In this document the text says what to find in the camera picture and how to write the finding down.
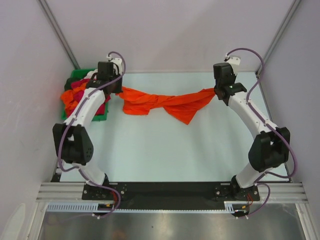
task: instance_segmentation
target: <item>orange cloth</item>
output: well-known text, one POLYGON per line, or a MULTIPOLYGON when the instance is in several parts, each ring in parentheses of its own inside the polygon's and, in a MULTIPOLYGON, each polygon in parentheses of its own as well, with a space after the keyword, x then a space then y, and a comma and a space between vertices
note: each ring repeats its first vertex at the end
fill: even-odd
MULTIPOLYGON (((61 100, 64 103, 64 110, 66 116, 69 117, 73 111, 76 109, 78 103, 80 102, 81 98, 84 95, 86 86, 88 82, 82 83, 80 86, 67 90, 61 95, 61 100)), ((108 96, 105 100, 105 103, 110 100, 110 96, 108 96)), ((98 110, 96 111, 95 115, 104 115, 105 114, 105 104, 103 103, 98 110)))
POLYGON ((148 94, 128 87, 117 94, 124 99, 123 112, 129 115, 148 115, 151 109, 164 108, 179 121, 189 124, 196 112, 206 106, 215 96, 213 88, 181 96, 148 94))
POLYGON ((72 114, 72 112, 75 110, 75 108, 77 107, 77 105, 79 103, 78 101, 76 101, 74 99, 75 94, 77 94, 81 91, 84 91, 86 89, 86 85, 87 85, 87 83, 85 82, 85 83, 81 84, 81 86, 76 87, 75 89, 67 90, 64 93, 62 93, 60 98, 65 105, 64 110, 65 110, 67 117, 72 114))

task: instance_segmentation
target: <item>red cloth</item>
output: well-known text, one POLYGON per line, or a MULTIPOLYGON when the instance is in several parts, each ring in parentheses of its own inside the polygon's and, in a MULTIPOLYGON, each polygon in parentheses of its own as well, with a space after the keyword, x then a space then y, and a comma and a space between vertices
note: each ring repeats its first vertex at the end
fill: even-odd
POLYGON ((74 81, 74 82, 71 83, 71 88, 72 88, 72 89, 78 88, 78 87, 80 87, 82 84, 87 83, 87 82, 89 82, 89 81, 90 81, 89 78, 84 78, 84 79, 82 79, 82 80, 80 80, 80 81, 74 81))
POLYGON ((76 93, 73 94, 73 100, 77 101, 78 103, 80 102, 80 100, 82 99, 82 97, 84 96, 85 91, 78 91, 76 93))
POLYGON ((106 102, 104 102, 96 111, 95 115, 104 115, 106 110, 106 102))

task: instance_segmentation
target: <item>robotic arm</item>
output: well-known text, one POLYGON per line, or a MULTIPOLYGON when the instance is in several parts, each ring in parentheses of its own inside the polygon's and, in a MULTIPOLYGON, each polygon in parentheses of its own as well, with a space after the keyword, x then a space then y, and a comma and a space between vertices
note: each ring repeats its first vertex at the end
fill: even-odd
POLYGON ((241 189, 252 187, 266 172, 277 168, 288 161, 289 150, 283 141, 267 126, 268 123, 289 143, 290 132, 286 127, 279 128, 260 112, 251 99, 247 101, 247 89, 240 83, 235 83, 240 58, 231 56, 223 63, 213 65, 215 78, 214 92, 219 100, 234 110, 254 138, 248 153, 249 163, 231 180, 231 190, 234 195, 241 189), (262 116, 264 122, 250 109, 250 103, 262 116))
POLYGON ((121 58, 109 56, 107 58, 108 61, 98 63, 97 73, 94 73, 87 83, 83 97, 73 113, 63 124, 55 124, 52 130, 57 156, 75 168, 81 169, 91 181, 98 185, 102 185, 104 181, 108 182, 108 177, 91 161, 94 146, 86 129, 106 97, 111 93, 122 92, 122 78, 103 87, 123 73, 121 58))

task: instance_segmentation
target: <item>green plastic crate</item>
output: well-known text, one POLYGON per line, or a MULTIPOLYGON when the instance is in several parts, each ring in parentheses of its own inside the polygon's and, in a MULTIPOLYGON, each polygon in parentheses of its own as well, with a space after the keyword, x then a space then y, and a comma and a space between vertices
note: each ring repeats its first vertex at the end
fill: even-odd
MULTIPOLYGON (((93 71, 93 70, 95 70, 95 68, 73 70, 70 77, 83 79, 87 75, 88 72, 93 71)), ((107 120, 107 114, 108 114, 108 102, 105 103, 104 115, 96 115, 93 117, 92 121, 105 121, 105 120, 107 120)), ((64 105, 63 105, 63 109, 62 109, 61 118, 62 118, 62 120, 67 119, 67 113, 65 111, 64 105)))

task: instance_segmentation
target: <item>white wall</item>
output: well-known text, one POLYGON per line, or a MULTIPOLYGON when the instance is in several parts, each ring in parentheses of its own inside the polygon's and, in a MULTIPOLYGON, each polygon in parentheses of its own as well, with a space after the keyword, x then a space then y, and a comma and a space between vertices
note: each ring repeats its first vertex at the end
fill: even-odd
POLYGON ((320 223, 320 1, 302 1, 266 66, 262 87, 271 116, 291 131, 303 182, 320 223))
MULTIPOLYGON (((48 0, 82 68, 119 51, 129 72, 211 72, 235 48, 264 55, 293 0, 48 0)), ((241 69, 259 60, 242 53, 241 69)))
POLYGON ((0 235, 26 204, 26 221, 56 154, 52 127, 72 65, 36 0, 0 3, 0 235))

